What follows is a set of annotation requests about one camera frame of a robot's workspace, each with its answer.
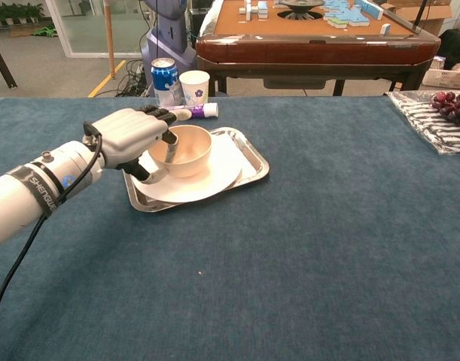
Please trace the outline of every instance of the soda can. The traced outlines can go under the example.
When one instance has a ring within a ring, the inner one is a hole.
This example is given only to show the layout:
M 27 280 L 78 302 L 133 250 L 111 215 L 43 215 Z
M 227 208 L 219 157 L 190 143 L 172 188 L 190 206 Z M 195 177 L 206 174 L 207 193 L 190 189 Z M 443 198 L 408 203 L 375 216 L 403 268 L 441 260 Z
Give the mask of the soda can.
M 151 62 L 154 95 L 160 107 L 180 105 L 182 102 L 181 83 L 178 67 L 171 58 L 157 58 Z

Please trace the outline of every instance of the glass door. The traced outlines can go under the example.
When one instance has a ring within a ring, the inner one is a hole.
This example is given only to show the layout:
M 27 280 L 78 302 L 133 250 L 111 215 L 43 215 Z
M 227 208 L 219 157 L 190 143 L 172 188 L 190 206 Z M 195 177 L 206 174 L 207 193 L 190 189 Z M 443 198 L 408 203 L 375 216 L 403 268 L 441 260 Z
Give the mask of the glass door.
M 110 1 L 114 55 L 140 57 L 139 41 L 154 12 L 138 0 Z M 103 0 L 47 0 L 68 57 L 107 56 Z

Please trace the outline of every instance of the black table leg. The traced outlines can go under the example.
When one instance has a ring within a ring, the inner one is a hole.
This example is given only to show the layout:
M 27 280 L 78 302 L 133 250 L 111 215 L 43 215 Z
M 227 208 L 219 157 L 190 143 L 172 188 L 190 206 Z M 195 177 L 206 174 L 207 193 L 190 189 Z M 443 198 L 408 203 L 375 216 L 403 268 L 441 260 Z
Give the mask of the black table leg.
M 11 72 L 9 71 L 9 68 L 5 64 L 4 58 L 2 58 L 2 55 L 0 54 L 0 72 L 2 74 L 2 77 L 4 77 L 5 83 L 7 83 L 7 86 L 9 88 L 17 88 L 16 81 L 12 77 Z
M 335 80 L 334 96 L 342 96 L 343 87 L 345 86 L 345 80 Z
M 208 96 L 216 96 L 216 88 L 215 88 L 216 79 L 212 76 L 209 78 L 209 86 L 208 86 Z
M 419 90 L 424 75 L 425 71 L 414 71 L 409 73 L 405 81 L 402 83 L 401 90 Z
M 218 77 L 218 92 L 227 93 L 227 77 Z

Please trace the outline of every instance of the stainless steel tray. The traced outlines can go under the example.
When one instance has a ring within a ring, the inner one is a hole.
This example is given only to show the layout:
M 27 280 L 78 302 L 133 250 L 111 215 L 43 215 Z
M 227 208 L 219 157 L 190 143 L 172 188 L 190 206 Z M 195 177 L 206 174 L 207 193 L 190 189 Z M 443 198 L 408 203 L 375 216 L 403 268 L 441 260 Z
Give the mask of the stainless steel tray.
M 270 166 L 268 162 L 261 156 L 260 153 L 251 145 L 246 139 L 245 135 L 239 130 L 234 128 L 218 128 L 210 131 L 212 135 L 221 136 L 228 135 L 234 142 L 236 147 L 242 152 L 242 155 L 248 160 L 248 164 L 243 167 L 241 174 L 238 178 L 227 187 L 225 190 L 231 190 L 237 188 L 243 184 L 258 181 L 268 174 Z M 141 212 L 159 212 L 168 208 L 175 207 L 181 203 L 168 203 L 152 199 L 141 193 L 133 183 L 133 179 L 130 175 L 124 173 L 124 182 L 126 183 L 127 194 L 131 205 Z

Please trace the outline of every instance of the white bowl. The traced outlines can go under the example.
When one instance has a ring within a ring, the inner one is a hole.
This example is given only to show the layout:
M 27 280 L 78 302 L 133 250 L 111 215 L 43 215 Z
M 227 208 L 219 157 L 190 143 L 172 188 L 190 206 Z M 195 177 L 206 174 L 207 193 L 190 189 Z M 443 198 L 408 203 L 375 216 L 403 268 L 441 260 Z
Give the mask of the white bowl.
M 178 136 L 178 149 L 172 163 L 164 162 L 168 144 L 157 141 L 148 149 L 158 168 L 166 168 L 173 177 L 190 177 L 202 171 L 212 149 L 212 137 L 200 126 L 172 126 L 171 132 Z

